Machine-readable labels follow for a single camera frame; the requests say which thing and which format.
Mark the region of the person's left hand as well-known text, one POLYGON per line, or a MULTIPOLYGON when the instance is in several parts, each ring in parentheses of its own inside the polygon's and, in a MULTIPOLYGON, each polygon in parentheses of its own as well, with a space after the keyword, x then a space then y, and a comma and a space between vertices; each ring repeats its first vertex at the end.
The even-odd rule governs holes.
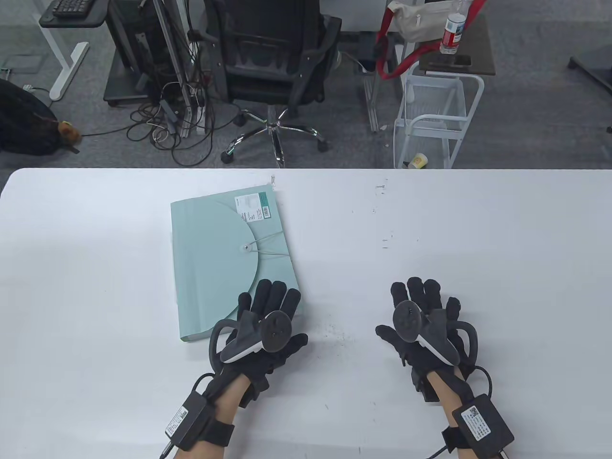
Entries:
POLYGON ((223 320, 223 328, 232 328, 225 347, 216 352, 209 347, 213 369, 225 380, 245 376, 249 386, 239 407, 247 407, 269 389, 267 376, 308 344, 307 334, 293 334, 292 321, 301 293, 282 281, 258 282, 254 296, 244 292, 238 298, 236 320, 223 320))

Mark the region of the person's right hand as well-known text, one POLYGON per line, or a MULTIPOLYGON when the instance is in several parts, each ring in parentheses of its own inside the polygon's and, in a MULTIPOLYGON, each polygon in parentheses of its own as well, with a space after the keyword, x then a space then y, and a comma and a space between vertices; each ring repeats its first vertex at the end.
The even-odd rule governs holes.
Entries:
POLYGON ((440 401, 427 378, 432 372, 457 375, 465 380, 476 369, 477 334, 469 323, 459 320, 461 304, 449 297, 441 302, 441 286, 429 279, 411 277, 406 284, 391 286, 395 328, 378 325, 376 334, 390 343, 412 367, 412 380, 418 392, 429 403, 440 401))

